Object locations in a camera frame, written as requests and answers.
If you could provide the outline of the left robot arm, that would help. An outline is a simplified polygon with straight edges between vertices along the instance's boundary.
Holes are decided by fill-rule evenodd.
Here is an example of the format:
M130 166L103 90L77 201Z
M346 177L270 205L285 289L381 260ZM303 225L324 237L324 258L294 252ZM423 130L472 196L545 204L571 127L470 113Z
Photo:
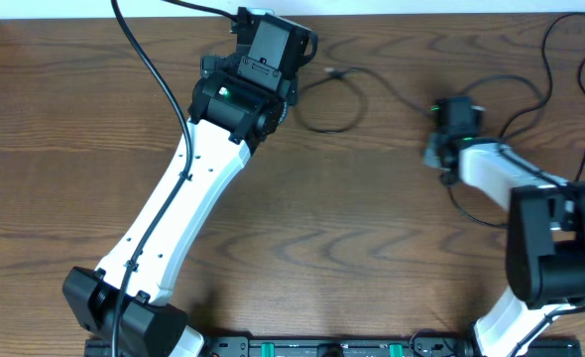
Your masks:
M242 8L231 55L205 56L182 134L134 223L93 269L73 268L63 295L90 333L88 356L196 356L204 337L171 303L180 268L215 202L297 101L311 29Z

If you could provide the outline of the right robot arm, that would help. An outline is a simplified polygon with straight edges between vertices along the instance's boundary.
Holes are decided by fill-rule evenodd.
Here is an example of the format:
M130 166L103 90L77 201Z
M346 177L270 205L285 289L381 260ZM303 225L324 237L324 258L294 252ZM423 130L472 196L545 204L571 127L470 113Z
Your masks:
M508 286L456 347L459 356L524 356L559 317L585 312L585 181L542 171L481 134L468 96L438 99L424 162L441 182L464 183L507 211Z

